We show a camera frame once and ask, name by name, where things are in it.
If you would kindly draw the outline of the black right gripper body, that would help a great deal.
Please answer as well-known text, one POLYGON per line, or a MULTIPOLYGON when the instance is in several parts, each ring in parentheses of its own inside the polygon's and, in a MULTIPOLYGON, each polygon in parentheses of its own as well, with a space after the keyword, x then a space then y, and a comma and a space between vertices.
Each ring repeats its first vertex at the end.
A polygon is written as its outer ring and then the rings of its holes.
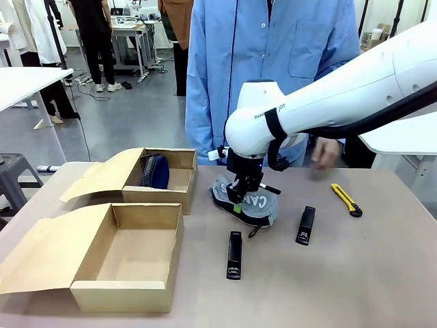
POLYGON ((236 154, 231 148, 227 152, 227 170, 235 174, 235 180, 242 180, 253 174, 263 174, 263 158, 246 158, 236 154))

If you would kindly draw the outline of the person's left hand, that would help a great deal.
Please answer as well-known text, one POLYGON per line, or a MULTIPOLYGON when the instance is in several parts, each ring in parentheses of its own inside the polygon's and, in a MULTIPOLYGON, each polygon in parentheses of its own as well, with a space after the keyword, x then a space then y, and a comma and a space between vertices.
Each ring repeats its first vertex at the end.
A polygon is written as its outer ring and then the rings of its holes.
POLYGON ((342 151, 343 143, 336 139, 318 137, 311 155, 311 162, 318 170, 335 166, 342 151))

